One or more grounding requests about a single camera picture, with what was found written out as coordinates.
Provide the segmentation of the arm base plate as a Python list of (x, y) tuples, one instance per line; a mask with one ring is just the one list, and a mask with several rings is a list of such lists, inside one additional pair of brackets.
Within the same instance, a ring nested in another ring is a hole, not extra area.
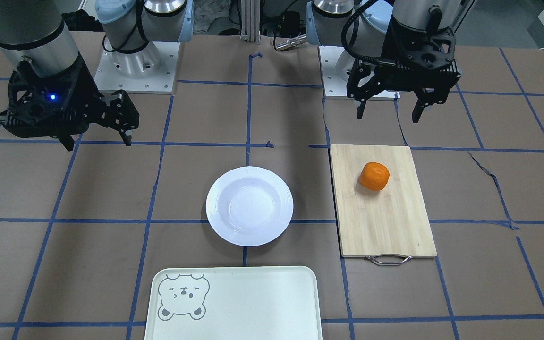
[(319, 47), (320, 73), (323, 81), (324, 98), (348, 100), (346, 85), (354, 58), (342, 47)]
[(102, 93), (173, 94), (182, 47), (179, 42), (150, 42), (133, 54), (104, 51), (95, 83)]

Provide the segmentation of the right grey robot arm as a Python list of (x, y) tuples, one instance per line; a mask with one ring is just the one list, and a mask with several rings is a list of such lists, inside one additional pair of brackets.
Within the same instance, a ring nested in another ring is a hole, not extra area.
[[(192, 0), (98, 0), (95, 9), (104, 54), (128, 80), (164, 72), (157, 42), (188, 42), (193, 34)], [(0, 0), (0, 49), (14, 68), (8, 108), (0, 113), (9, 133), (55, 138), (73, 151), (73, 136), (97, 124), (130, 146), (140, 116), (127, 86), (100, 92), (53, 1)]]

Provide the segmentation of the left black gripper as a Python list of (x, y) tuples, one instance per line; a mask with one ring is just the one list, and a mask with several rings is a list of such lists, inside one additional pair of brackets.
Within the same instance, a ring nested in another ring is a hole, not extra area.
[(443, 105), (462, 71), (455, 59), (456, 38), (442, 18), (423, 18), (412, 27), (390, 18), (381, 52), (366, 55), (352, 48), (354, 57), (346, 95), (357, 104), (357, 119), (366, 103), (382, 91), (413, 91), (417, 101), (411, 118), (415, 124), (428, 106)]

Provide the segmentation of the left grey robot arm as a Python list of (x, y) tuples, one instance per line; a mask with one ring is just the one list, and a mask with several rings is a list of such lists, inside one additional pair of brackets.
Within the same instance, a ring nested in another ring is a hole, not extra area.
[(413, 92), (412, 121), (446, 103), (462, 77), (455, 32), (472, 0), (312, 0), (306, 34), (317, 46), (340, 47), (345, 95), (362, 118), (384, 91)]

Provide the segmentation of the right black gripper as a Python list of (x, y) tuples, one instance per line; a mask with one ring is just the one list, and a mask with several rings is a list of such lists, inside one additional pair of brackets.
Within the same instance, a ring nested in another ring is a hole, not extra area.
[(125, 90), (103, 96), (79, 54), (74, 62), (52, 76), (39, 76), (36, 62), (22, 56), (8, 84), (8, 109), (0, 124), (20, 138), (54, 137), (74, 151), (74, 134), (90, 124), (119, 132), (125, 146), (132, 144), (132, 131), (140, 115)]

